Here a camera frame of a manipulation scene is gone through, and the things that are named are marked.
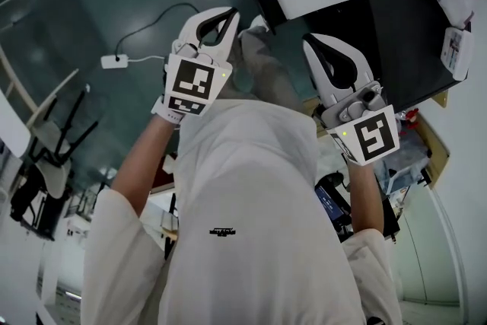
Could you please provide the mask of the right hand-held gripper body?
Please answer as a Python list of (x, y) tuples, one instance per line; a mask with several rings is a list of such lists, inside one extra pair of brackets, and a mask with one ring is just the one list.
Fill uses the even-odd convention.
[(393, 106), (385, 103), (377, 81), (329, 108), (319, 104), (313, 117), (353, 164), (365, 166), (399, 149)]

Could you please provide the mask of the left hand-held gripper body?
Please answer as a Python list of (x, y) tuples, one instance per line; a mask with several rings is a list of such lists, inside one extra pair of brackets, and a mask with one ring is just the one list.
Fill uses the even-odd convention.
[(203, 116), (230, 79), (233, 66), (203, 48), (175, 40), (165, 71), (164, 106), (183, 115)]

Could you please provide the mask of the person's left forearm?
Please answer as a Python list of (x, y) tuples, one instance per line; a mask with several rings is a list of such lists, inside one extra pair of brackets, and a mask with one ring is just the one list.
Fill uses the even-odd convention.
[(153, 115), (112, 182), (111, 189), (126, 198), (137, 216), (146, 205), (158, 165), (175, 128), (174, 123)]

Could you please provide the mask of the person's right forearm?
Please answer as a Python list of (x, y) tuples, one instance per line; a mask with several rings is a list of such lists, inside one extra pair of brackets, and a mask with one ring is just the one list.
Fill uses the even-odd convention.
[(349, 161), (350, 207), (355, 233), (374, 229), (384, 232), (384, 209), (371, 164), (360, 166)]

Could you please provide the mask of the group of clear water jugs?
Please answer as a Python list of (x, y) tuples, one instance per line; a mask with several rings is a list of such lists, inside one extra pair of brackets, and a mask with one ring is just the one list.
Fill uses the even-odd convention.
[(418, 108), (397, 114), (396, 124), (399, 149), (374, 165), (380, 187), (387, 196), (420, 181), (422, 171), (432, 156), (431, 149), (416, 131), (419, 125)]

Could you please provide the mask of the grey trousers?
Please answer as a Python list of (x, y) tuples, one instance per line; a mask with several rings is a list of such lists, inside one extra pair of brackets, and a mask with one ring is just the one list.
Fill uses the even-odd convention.
[(268, 46), (269, 26), (262, 15), (257, 15), (250, 26), (243, 29), (232, 43), (228, 57), (236, 69), (246, 71), (253, 81), (250, 92), (240, 90), (229, 79), (218, 95), (219, 99), (261, 100), (306, 113), (302, 100), (291, 83), (285, 67)]

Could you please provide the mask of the black table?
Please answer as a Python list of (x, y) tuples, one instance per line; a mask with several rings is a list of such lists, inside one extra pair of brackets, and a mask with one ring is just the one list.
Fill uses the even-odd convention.
[(396, 111), (456, 84), (440, 60), (450, 24), (436, 0), (350, 0), (304, 19), (311, 33), (359, 49)]

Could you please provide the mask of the tan wooden board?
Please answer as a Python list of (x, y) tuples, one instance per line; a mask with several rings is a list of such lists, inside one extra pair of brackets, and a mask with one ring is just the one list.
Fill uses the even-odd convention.
[(415, 130), (431, 152), (431, 157), (425, 170), (429, 177), (428, 186), (430, 189), (434, 189), (447, 165), (450, 151), (420, 113), (417, 114), (416, 119), (418, 125)]

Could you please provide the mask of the black device with blue screen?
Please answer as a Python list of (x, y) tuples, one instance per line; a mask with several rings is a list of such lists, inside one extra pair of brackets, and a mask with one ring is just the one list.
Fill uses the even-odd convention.
[(315, 193), (332, 223), (342, 225), (350, 223), (350, 207), (333, 186), (329, 189), (316, 185)]

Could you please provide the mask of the white power strip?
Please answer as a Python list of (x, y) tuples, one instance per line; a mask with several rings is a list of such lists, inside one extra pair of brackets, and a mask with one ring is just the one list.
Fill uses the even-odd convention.
[(127, 55), (106, 55), (100, 58), (100, 64), (103, 69), (125, 69), (129, 66)]

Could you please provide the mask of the white printed box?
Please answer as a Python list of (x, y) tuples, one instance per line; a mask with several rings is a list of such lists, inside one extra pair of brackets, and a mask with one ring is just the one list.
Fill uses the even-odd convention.
[(474, 36), (467, 30), (449, 27), (445, 30), (441, 62), (456, 81), (466, 79), (473, 56)]

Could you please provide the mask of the white t-shirt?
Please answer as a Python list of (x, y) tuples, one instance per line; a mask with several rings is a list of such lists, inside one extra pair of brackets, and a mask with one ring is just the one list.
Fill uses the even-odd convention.
[(315, 193), (317, 127), (258, 100), (184, 116), (170, 259), (102, 190), (84, 255), (81, 325), (402, 325), (384, 235), (341, 241)]

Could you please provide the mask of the black-legged white chair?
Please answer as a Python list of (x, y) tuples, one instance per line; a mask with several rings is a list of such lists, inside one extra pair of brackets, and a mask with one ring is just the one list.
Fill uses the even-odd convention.
[(91, 86), (86, 84), (62, 126), (49, 118), (58, 102), (57, 97), (53, 97), (47, 108), (41, 110), (41, 118), (33, 122), (33, 141), (28, 157), (43, 180), (41, 188), (54, 199), (62, 198), (68, 179), (73, 176), (72, 155), (98, 125), (95, 121), (76, 140), (68, 140), (68, 132), (73, 127), (75, 115), (90, 91)]

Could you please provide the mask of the white table frame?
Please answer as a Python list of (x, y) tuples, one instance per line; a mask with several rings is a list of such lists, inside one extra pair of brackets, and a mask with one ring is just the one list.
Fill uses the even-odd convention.
[[(0, 8), (5, 7), (6, 5), (14, 2), (16, 0), (1, 0), (0, 1)], [(16, 90), (20, 95), (22, 101), (27, 105), (27, 108), (32, 112), (31, 118), (28, 120), (28, 125), (30, 126), (32, 123), (35, 122), (36, 118), (40, 115), (40, 113), (46, 109), (56, 98), (58, 92), (67, 85), (78, 73), (79, 69), (73, 70), (48, 96), (47, 98), (40, 104), (37, 105), (33, 98), (28, 93), (27, 89), (22, 85), (19, 77), (16, 75), (14, 69), (8, 57), (0, 44), (0, 65), (4, 69), (6, 75), (9, 79), (9, 85), (5, 92), (5, 97), (8, 98), (13, 90)]]

